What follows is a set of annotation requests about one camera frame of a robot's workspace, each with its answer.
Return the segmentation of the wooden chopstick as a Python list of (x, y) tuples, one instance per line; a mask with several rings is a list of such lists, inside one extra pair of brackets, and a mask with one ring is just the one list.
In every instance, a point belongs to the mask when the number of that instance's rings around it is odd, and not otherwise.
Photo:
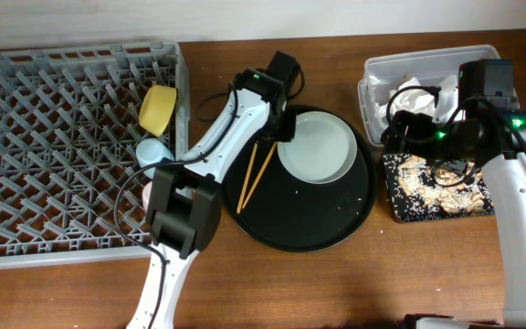
[(271, 146), (271, 148), (269, 149), (269, 152), (262, 164), (262, 166), (259, 168), (259, 171), (253, 181), (253, 184), (252, 186), (250, 187), (249, 191), (246, 192), (246, 195), (245, 195), (245, 199), (244, 199), (244, 204), (243, 204), (243, 207), (241, 209), (241, 211), (246, 207), (248, 201), (250, 200), (250, 198), (252, 197), (252, 195), (254, 194), (255, 192), (255, 189), (257, 188), (258, 186), (258, 183), (261, 179), (261, 177), (263, 176), (263, 174), (265, 173), (267, 167), (268, 167), (268, 164), (271, 160), (271, 157), (273, 156), (273, 154), (275, 153), (276, 149), (277, 149), (277, 146), (278, 146), (278, 143), (277, 142), (274, 142)]
[(241, 209), (242, 209), (243, 204), (244, 204), (244, 199), (245, 199), (245, 195), (246, 195), (246, 192), (247, 192), (248, 181), (249, 181), (249, 178), (251, 176), (251, 171), (252, 171), (252, 167), (253, 167), (253, 164), (254, 164), (254, 161), (255, 161), (255, 158), (256, 158), (256, 155), (257, 155), (257, 151), (258, 151), (258, 142), (255, 142), (254, 146), (253, 146), (253, 149), (252, 149), (252, 152), (251, 152), (251, 155), (250, 155), (250, 158), (249, 158), (247, 171), (246, 171), (246, 174), (245, 174), (245, 177), (244, 177), (243, 185), (242, 185), (242, 188), (241, 188), (241, 193), (239, 195), (239, 199), (238, 199), (238, 203), (237, 203), (237, 215), (240, 214)]

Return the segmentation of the white napkin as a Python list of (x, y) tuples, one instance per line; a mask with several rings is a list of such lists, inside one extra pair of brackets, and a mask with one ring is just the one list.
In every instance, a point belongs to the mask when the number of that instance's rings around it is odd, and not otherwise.
[(422, 86), (422, 83), (416, 77), (405, 78), (402, 83), (394, 83), (393, 85), (378, 85), (373, 92), (376, 101), (373, 118), (386, 122), (386, 108), (390, 98), (400, 89), (406, 87), (412, 87), (412, 89), (404, 91), (394, 99), (390, 109), (391, 116), (394, 116), (398, 111), (410, 111), (434, 116), (436, 112), (435, 97), (425, 90), (414, 89), (414, 86)]

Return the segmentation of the grey round plate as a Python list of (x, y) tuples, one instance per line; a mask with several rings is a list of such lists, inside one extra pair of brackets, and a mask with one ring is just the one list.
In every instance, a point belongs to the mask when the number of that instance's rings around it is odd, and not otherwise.
[(300, 181), (321, 185), (342, 178), (357, 155), (349, 125), (325, 111), (306, 111), (296, 117), (295, 135), (278, 144), (283, 167)]

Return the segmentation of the yellow plastic bowl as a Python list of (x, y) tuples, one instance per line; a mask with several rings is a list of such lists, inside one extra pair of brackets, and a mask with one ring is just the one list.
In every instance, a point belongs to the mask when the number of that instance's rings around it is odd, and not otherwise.
[(139, 113), (141, 127), (152, 135), (162, 135), (174, 114), (176, 100), (176, 88), (161, 85), (150, 87)]

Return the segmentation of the blue plastic cup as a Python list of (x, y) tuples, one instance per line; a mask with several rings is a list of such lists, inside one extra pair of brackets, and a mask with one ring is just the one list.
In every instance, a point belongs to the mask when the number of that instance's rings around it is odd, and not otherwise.
[(162, 160), (174, 160), (174, 154), (156, 138), (143, 139), (137, 145), (135, 155), (140, 167), (156, 164)]

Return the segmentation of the pink plastic cup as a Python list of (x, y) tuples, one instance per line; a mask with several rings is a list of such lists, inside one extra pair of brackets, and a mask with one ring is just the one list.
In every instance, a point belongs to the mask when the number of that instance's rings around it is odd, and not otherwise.
[(148, 184), (146, 184), (143, 187), (143, 190), (142, 190), (142, 206), (143, 206), (143, 210), (144, 211), (148, 210), (149, 201), (150, 201), (151, 192), (152, 192), (152, 187), (153, 187), (153, 183), (152, 182), (149, 182)]

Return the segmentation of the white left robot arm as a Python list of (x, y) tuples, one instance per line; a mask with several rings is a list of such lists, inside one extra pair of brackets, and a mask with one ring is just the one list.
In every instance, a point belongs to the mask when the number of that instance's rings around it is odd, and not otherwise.
[(130, 328), (171, 328), (192, 262), (213, 239), (221, 213), (221, 184), (239, 153), (259, 136), (289, 142), (296, 114), (287, 104), (305, 81), (299, 62), (278, 51), (265, 69), (246, 69), (229, 84), (226, 107), (180, 160), (154, 171), (145, 221), (150, 266)]

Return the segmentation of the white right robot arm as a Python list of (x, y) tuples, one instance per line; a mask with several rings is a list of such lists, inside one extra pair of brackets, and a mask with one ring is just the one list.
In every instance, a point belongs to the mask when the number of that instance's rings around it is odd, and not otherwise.
[(482, 58), (458, 69), (458, 106), (437, 122), (422, 113), (385, 113), (381, 140), (403, 152), (471, 161), (494, 203), (505, 274), (503, 327), (526, 328), (526, 111), (514, 89), (512, 61)]

